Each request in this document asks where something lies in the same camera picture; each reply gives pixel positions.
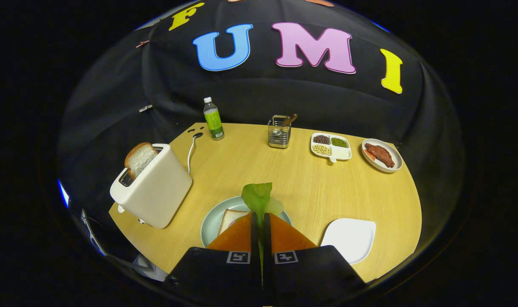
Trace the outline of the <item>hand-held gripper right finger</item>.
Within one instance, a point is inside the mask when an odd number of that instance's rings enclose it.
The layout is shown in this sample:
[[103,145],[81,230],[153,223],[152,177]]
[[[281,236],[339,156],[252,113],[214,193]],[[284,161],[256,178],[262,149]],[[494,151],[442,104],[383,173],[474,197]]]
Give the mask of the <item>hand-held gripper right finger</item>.
[[298,231],[278,216],[264,215],[264,288],[273,301],[352,301],[367,284],[331,245],[304,247],[283,235]]

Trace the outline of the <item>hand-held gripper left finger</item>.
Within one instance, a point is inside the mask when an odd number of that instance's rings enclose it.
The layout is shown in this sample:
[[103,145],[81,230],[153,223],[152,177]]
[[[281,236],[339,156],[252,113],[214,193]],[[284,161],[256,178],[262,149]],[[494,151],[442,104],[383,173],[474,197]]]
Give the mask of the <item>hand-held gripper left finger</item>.
[[179,295],[260,293],[256,214],[240,218],[218,239],[218,247],[189,248],[167,276],[165,289]]

